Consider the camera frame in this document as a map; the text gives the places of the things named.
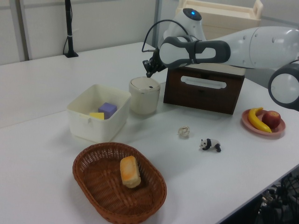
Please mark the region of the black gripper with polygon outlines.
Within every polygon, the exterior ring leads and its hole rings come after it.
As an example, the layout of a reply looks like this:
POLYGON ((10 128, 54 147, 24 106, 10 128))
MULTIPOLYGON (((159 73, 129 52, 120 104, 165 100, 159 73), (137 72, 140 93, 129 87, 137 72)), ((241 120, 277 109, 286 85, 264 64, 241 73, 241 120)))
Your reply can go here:
POLYGON ((146 77, 151 77, 154 73, 161 72, 166 69, 166 66, 161 61, 158 48, 154 50, 151 61, 144 60, 142 63, 146 70, 146 77))

